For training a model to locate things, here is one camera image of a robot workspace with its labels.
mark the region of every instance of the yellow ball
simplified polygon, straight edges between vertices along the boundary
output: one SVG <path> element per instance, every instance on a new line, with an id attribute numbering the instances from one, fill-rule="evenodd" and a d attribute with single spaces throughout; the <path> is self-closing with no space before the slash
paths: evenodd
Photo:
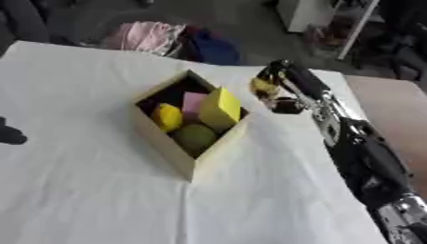
<path id="1" fill-rule="evenodd" d="M 171 132 L 182 125 L 182 112 L 175 106 L 161 103 L 152 112 L 152 120 L 164 132 Z"/>

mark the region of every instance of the white cloth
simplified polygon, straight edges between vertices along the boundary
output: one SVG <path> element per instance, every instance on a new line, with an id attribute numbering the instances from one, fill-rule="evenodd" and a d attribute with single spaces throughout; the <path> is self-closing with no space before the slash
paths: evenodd
<path id="1" fill-rule="evenodd" d="M 132 129 L 127 103 L 192 69 L 236 94 L 246 134 L 189 184 Z M 0 145 L 0 243 L 385 243 L 309 114 L 250 94 L 261 67 L 18 42 L 0 60 L 0 114 L 29 138 Z M 356 112 L 343 76 L 316 71 Z"/>

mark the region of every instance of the chair leg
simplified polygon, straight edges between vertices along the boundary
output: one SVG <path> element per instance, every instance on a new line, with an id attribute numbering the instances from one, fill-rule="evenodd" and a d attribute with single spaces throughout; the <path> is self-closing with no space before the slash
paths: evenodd
<path id="1" fill-rule="evenodd" d="M 391 60 L 389 60 L 389 65 L 390 65 L 390 68 L 392 69 L 392 71 L 395 73 L 396 79 L 399 80 L 401 78 L 401 70 L 400 70 L 399 61 L 397 61 L 395 59 L 391 59 Z"/>

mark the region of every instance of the floor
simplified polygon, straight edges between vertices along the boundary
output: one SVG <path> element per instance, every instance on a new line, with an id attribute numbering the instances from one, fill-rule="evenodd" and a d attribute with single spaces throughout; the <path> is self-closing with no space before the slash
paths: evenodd
<path id="1" fill-rule="evenodd" d="M 242 65 L 262 66 L 272 60 L 298 60 L 306 67 L 345 74 L 394 77 L 387 68 L 355 69 L 349 62 L 313 57 L 301 36 L 283 30 L 278 17 L 261 5 L 262 0 L 154 0 L 147 9 L 144 0 L 79 0 L 70 9 L 57 9 L 50 29 L 74 43 L 100 38 L 117 23 L 159 20 L 207 27 L 234 43 Z M 419 85 L 427 91 L 427 80 Z"/>

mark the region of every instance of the purple block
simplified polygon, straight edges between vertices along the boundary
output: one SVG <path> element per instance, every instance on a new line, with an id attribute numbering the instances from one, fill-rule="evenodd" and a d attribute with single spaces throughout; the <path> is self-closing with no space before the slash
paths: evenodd
<path id="1" fill-rule="evenodd" d="M 205 98 L 206 94 L 195 93 L 195 92 L 185 92 L 184 93 L 184 103 L 182 105 L 182 113 L 184 119 L 186 120 L 195 120 L 198 116 L 198 111 L 200 108 L 200 103 Z"/>

